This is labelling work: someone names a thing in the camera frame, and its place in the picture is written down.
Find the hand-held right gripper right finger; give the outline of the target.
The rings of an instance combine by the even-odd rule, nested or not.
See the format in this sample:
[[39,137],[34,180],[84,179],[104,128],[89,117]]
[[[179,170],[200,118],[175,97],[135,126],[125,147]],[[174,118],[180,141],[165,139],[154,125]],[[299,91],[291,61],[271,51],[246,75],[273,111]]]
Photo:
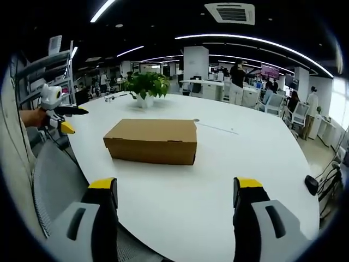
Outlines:
[[234,261],[295,261],[311,241],[299,219],[255,179],[233,179]]

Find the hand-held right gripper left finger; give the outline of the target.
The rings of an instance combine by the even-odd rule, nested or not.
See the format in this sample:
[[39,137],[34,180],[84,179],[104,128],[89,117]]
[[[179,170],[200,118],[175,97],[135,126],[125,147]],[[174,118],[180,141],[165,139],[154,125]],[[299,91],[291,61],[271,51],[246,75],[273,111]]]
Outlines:
[[55,261],[117,261],[117,179],[91,183],[51,226],[47,250]]

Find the person's left hand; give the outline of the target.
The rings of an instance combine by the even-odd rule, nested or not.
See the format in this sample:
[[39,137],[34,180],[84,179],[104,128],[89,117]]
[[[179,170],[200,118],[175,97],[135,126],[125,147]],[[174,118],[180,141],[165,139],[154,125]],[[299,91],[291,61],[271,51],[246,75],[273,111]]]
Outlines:
[[42,108],[35,110],[20,110],[21,120],[24,126],[27,127],[42,127],[46,119],[46,111]]

